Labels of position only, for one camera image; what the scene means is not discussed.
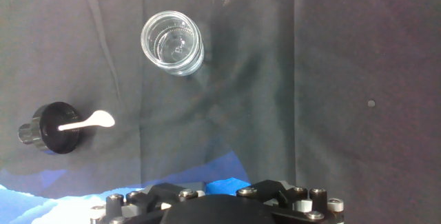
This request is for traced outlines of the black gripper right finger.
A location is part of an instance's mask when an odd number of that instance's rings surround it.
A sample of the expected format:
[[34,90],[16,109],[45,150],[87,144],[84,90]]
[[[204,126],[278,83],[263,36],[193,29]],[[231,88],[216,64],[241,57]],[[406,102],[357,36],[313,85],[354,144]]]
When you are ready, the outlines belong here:
[[286,181],[264,180],[236,190],[236,196],[256,201],[275,224],[344,224],[345,204],[329,198],[324,188],[307,189]]

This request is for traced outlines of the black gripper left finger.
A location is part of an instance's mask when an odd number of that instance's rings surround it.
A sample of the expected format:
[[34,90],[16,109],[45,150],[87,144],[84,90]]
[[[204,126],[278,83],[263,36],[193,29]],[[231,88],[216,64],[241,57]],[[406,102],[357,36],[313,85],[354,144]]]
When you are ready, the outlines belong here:
[[159,183],[132,190],[127,194],[114,193],[105,203],[90,208],[94,224],[164,224],[175,207],[206,197],[203,190],[171,183]]

